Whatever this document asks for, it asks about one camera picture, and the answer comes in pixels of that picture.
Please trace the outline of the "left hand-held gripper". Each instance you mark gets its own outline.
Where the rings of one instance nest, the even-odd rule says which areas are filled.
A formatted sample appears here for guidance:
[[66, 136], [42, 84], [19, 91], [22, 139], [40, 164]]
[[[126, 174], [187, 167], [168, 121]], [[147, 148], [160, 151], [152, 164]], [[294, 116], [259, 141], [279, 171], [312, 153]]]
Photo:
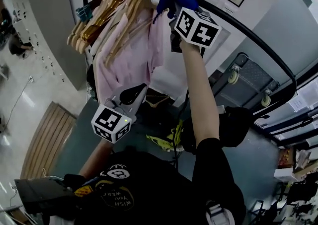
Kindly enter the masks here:
[[[123, 105], [127, 115], [135, 115], [146, 93], [146, 83], [123, 85], [114, 91], [112, 100], [118, 105]], [[115, 144], [130, 131], [132, 119], [100, 104], [91, 120], [91, 125], [96, 135]]]

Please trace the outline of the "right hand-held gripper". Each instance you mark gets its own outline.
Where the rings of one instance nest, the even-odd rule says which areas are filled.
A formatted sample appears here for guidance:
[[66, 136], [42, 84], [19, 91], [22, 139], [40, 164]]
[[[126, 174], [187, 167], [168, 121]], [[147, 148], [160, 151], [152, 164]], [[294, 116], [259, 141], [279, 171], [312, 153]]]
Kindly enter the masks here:
[[173, 20], [169, 23], [172, 52], [182, 52], [181, 40], [204, 49], [210, 49], [222, 30], [221, 26], [208, 13], [181, 7], [177, 2], [171, 5], [170, 15]]

